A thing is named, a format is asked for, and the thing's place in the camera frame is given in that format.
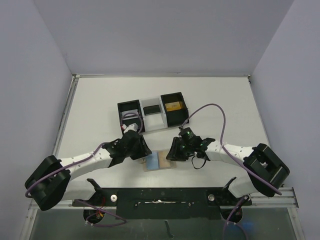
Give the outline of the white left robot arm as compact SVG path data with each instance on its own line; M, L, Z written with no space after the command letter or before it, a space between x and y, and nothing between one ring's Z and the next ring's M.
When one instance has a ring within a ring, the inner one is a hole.
M122 138L101 143L94 151L69 158L58 159L47 156L26 180L25 196L33 199L42 211L69 200L68 185L76 178L99 169L123 163L126 158L133 161L152 154L144 136L129 130Z

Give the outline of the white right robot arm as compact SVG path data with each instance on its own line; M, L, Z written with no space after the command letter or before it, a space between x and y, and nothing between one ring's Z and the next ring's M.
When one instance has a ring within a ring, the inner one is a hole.
M264 143L257 146L225 144L211 137L201 138L189 127L181 128L172 140L166 159L185 162L193 157L205 163L220 161L246 171L246 176L233 174L224 185L222 197L230 205L253 193L266 197L280 195L280 187L290 174L287 165Z

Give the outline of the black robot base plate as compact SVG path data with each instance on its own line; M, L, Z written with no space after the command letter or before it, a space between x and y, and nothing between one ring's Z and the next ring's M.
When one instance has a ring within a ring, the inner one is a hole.
M114 207L126 220L219 220L221 210L231 210L239 198L223 187L101 188L75 207Z

